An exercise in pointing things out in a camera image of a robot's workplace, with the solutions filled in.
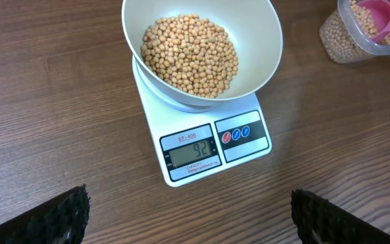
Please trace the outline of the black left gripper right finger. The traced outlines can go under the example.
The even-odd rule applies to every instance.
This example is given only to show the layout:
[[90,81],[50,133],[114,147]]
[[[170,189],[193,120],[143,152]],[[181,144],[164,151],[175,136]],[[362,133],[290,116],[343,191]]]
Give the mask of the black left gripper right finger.
[[310,191],[292,191],[290,205],[302,243],[390,243],[389,234]]

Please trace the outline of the pink plastic measuring scoop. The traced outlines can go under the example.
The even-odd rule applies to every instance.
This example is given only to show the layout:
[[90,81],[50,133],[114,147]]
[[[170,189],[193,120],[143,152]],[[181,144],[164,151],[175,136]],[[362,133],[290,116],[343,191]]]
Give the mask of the pink plastic measuring scoop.
[[365,0],[360,1],[358,5],[370,11],[378,31],[372,40],[375,43],[380,43],[390,32],[390,2],[387,0]]

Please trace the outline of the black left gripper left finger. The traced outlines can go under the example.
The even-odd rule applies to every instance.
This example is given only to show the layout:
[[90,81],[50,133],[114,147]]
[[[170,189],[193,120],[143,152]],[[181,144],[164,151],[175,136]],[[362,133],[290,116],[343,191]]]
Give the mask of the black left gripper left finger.
[[0,243],[70,243],[83,241],[90,197],[80,185],[0,224]]

